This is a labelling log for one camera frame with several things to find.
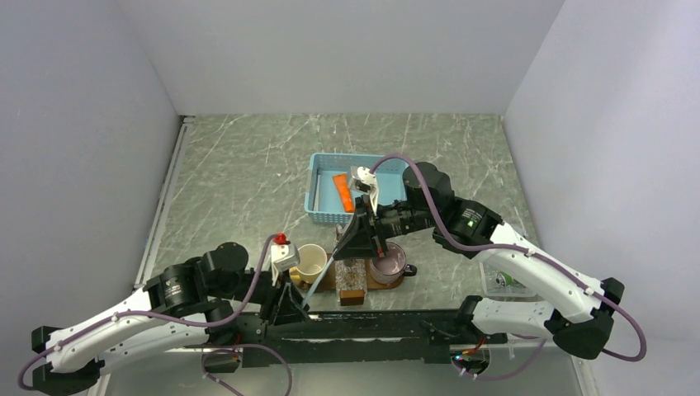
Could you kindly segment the light blue toothbrush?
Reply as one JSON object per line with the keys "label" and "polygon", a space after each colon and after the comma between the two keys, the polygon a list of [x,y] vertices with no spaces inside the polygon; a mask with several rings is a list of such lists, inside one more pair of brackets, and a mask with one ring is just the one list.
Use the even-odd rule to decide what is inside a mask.
{"label": "light blue toothbrush", "polygon": [[334,258],[333,258],[333,255],[330,254],[328,260],[326,261],[326,263],[322,267],[321,272],[319,273],[318,277],[314,280],[314,282],[311,284],[310,288],[307,290],[307,293],[306,293],[306,295],[301,303],[303,307],[306,307],[307,305],[310,304],[310,300],[311,300],[312,296],[315,294],[315,292],[319,288],[321,281],[324,279],[329,268],[331,267],[331,265],[333,263],[334,263]]}

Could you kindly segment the clear holder with brown ends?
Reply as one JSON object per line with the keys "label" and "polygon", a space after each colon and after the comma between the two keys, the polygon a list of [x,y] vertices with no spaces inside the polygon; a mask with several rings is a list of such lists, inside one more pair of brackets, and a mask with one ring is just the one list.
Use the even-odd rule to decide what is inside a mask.
{"label": "clear holder with brown ends", "polygon": [[367,272],[361,259],[336,260],[335,290],[342,307],[364,305],[367,295]]}

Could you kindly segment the mauve ceramic cup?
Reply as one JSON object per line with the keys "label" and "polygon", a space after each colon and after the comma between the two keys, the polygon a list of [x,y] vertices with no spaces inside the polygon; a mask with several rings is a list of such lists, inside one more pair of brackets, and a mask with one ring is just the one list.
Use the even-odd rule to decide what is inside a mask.
{"label": "mauve ceramic cup", "polygon": [[402,247],[393,242],[386,243],[385,256],[370,260],[370,276],[381,285],[391,285],[400,277],[411,277],[418,274],[418,268],[406,261],[406,253]]}

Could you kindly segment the brown oval wooden tray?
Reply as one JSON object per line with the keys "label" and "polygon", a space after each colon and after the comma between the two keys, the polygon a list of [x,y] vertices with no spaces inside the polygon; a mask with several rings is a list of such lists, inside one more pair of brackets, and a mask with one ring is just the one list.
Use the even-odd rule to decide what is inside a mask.
{"label": "brown oval wooden tray", "polygon": [[[371,276],[371,273],[370,273],[371,260],[365,260],[364,267],[365,267],[365,278],[366,278],[364,285],[366,286],[367,290],[391,290],[391,289],[398,287],[404,280],[404,276],[399,276],[392,283],[385,285],[385,284],[382,284],[382,283],[376,281]],[[326,276],[321,281],[320,286],[317,289],[317,291],[336,290],[337,289],[337,282],[336,282],[337,279],[338,279],[338,277],[336,276],[336,268],[335,268],[335,265],[332,264],[331,267],[329,268]],[[341,284],[342,289],[348,289],[348,290],[359,290],[360,286],[361,286],[361,282],[359,281],[359,278],[357,276],[351,276],[350,280],[348,280],[348,281],[343,280],[343,283]],[[296,287],[301,289],[301,290],[308,290],[310,288],[310,285],[296,285]]]}

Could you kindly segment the yellow ceramic mug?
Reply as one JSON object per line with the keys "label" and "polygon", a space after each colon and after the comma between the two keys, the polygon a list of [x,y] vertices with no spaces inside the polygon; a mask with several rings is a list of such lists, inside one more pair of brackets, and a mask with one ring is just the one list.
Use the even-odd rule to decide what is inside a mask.
{"label": "yellow ceramic mug", "polygon": [[300,262],[290,270],[295,285],[311,285],[328,260],[327,252],[319,245],[305,244],[298,247]]}

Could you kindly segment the light blue plastic basket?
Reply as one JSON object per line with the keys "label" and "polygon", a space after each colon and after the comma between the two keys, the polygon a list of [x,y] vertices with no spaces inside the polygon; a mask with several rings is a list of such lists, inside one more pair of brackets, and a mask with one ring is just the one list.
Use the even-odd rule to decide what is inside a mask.
{"label": "light blue plastic basket", "polygon": [[[309,190],[305,194],[304,209],[315,224],[346,224],[352,217],[345,213],[333,183],[332,176],[346,173],[351,166],[371,167],[380,155],[359,153],[313,153],[309,165]],[[379,203],[391,205],[395,200],[404,200],[403,172],[408,167],[399,159],[382,163],[376,170],[379,183]],[[313,211],[315,173],[321,170],[321,193],[319,210]]]}

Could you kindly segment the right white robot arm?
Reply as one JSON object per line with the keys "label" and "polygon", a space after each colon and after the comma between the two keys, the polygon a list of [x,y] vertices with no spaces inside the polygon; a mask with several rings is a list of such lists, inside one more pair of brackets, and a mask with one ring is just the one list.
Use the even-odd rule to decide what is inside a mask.
{"label": "right white robot arm", "polygon": [[624,292],[620,281],[586,276],[546,255],[493,210],[456,196],[450,177],[431,163],[403,171],[405,198],[391,205],[378,203],[378,179],[367,167],[351,167],[348,184],[361,195],[335,260],[384,259],[390,238],[431,229],[444,249],[505,272],[543,299],[534,304],[466,297],[454,322],[462,341],[510,332],[551,339],[586,360],[605,351]]}

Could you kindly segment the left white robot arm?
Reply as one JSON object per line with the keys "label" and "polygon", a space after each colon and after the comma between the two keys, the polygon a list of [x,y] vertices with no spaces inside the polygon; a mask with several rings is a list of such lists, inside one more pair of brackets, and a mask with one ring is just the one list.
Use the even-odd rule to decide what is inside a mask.
{"label": "left white robot arm", "polygon": [[129,359],[179,347],[228,347],[273,324],[308,319],[289,270],[298,248],[273,235],[248,268],[240,244],[223,243],[167,267],[114,307],[81,323],[31,333],[37,357],[18,376],[26,390],[73,395]]}

